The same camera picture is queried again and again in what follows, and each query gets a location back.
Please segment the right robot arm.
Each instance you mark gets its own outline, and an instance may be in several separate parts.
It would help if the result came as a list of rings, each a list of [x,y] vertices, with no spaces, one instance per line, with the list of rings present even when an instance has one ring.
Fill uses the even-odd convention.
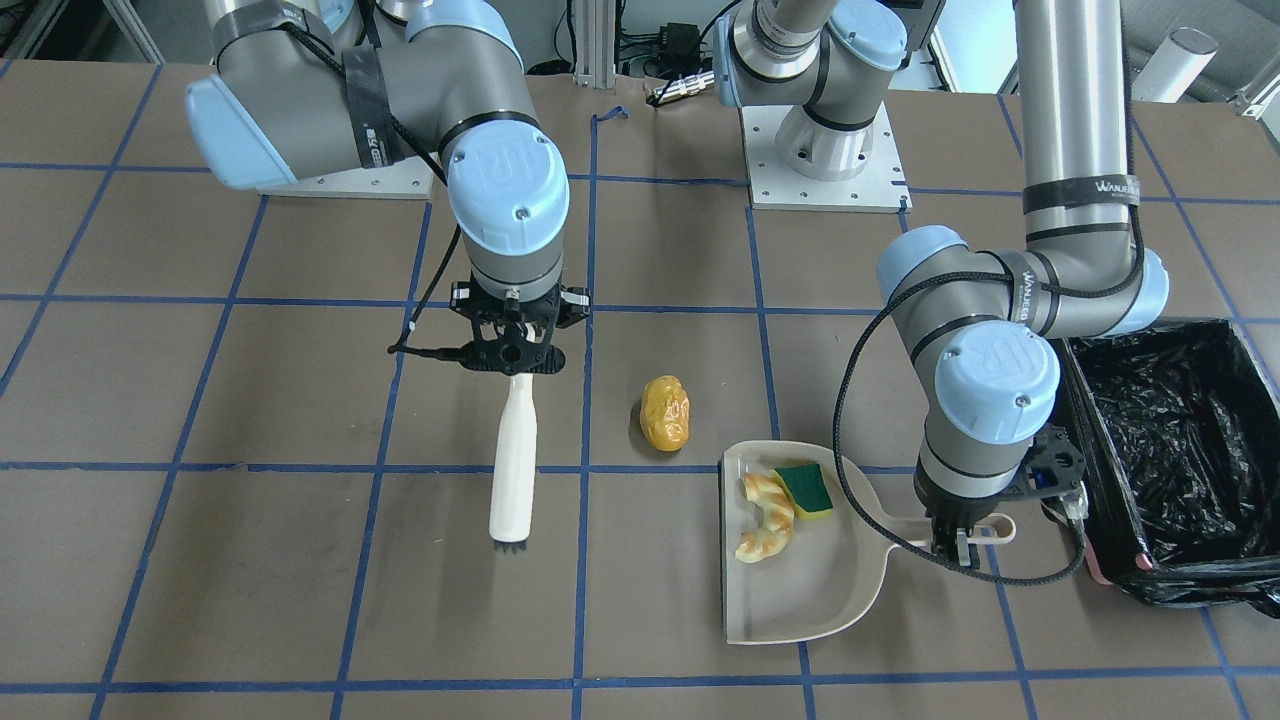
[[[541,127],[524,63],[495,8],[421,1],[401,41],[343,38],[348,1],[209,1],[215,72],[192,83],[186,113],[216,178],[236,190],[279,190],[346,170],[421,158],[454,213],[452,247],[471,270],[451,309],[471,337],[457,347],[411,342],[392,355],[453,363],[509,378],[495,443],[489,534],[526,547],[532,524],[538,419],[532,384],[564,366],[554,333],[591,315],[584,287],[562,282],[570,181]]]

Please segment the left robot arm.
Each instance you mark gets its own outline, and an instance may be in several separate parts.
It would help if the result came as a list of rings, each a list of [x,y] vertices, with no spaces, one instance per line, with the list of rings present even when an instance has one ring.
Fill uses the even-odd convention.
[[[1120,3],[1019,1],[1015,19],[1024,247],[975,251],[923,225],[877,266],[929,406],[914,478],[932,548],[960,565],[1053,411],[1051,341],[1144,329],[1170,291],[1138,240]]]

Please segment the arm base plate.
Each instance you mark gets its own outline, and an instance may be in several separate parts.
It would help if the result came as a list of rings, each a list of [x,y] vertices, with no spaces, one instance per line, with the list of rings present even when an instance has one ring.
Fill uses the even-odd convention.
[[[800,106],[740,110],[756,209],[897,213],[913,209],[884,105],[858,131],[818,126]]]
[[[294,199],[429,200],[438,184],[438,178],[422,159],[407,158],[390,167],[357,168],[255,191]]]

